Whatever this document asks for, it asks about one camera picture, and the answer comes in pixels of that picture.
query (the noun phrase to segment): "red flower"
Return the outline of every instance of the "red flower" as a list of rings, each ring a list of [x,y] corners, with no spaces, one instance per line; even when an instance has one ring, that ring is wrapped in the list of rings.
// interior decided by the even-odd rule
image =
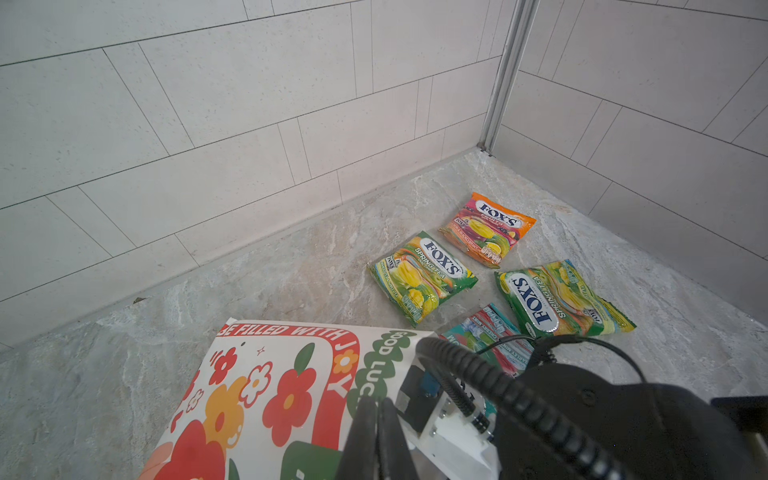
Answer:
[[[291,429],[304,425],[310,416],[312,396],[307,390],[316,377],[314,369],[306,369],[301,375],[291,369],[280,377],[277,395],[266,404],[262,415],[264,426],[272,429],[272,443],[276,446],[288,443]]]
[[[226,355],[220,356],[216,361],[216,365],[214,365],[214,374],[210,376],[208,385],[213,385],[214,383],[218,385],[222,383],[227,377],[227,372],[235,366],[236,361],[237,355],[235,354],[235,347],[232,347]]]
[[[194,378],[192,379],[192,383],[190,383],[189,388],[187,388],[187,392],[184,393],[184,398],[181,399],[182,402],[187,399],[190,393],[192,393],[192,390],[194,389],[194,383],[197,380],[197,377],[199,375],[200,375],[200,370],[197,370],[197,373],[194,374]]]
[[[205,442],[205,429],[199,420],[193,420],[179,436],[170,454],[170,462],[163,465],[154,480],[224,479],[224,453],[217,442]]]

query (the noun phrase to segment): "tiled wall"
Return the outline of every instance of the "tiled wall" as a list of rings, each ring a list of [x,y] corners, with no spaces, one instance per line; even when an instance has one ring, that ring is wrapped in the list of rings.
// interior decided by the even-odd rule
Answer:
[[[514,0],[0,8],[0,349],[474,146]]]
[[[768,322],[768,2],[655,3],[541,0],[494,153]]]

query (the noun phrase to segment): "fox's spring tea candy bag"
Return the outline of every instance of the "fox's spring tea candy bag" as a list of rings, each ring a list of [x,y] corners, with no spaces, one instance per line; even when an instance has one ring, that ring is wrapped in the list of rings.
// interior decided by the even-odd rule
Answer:
[[[451,223],[440,229],[440,233],[478,262],[498,268],[509,249],[534,223],[536,219],[474,193]]]
[[[533,337],[606,335],[635,328],[611,302],[594,294],[570,260],[496,273],[496,282],[521,329]]]
[[[478,279],[426,232],[369,267],[413,326]]]

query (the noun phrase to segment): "floral paper bag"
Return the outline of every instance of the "floral paper bag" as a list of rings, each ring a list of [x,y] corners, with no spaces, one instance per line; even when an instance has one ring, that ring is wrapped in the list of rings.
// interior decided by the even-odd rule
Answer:
[[[430,332],[230,319],[140,480],[330,480],[360,396],[393,400]]]

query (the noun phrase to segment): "orange flower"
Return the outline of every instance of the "orange flower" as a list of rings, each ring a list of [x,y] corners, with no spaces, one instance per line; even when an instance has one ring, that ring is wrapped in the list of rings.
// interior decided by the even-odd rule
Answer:
[[[360,358],[354,350],[346,350],[344,353],[340,353],[333,358],[333,372],[334,373],[347,373],[357,363]]]
[[[245,415],[238,396],[247,382],[248,379],[241,376],[232,382],[229,389],[226,385],[220,386],[210,394],[205,404],[205,438],[208,442],[218,442],[224,451],[240,440]]]

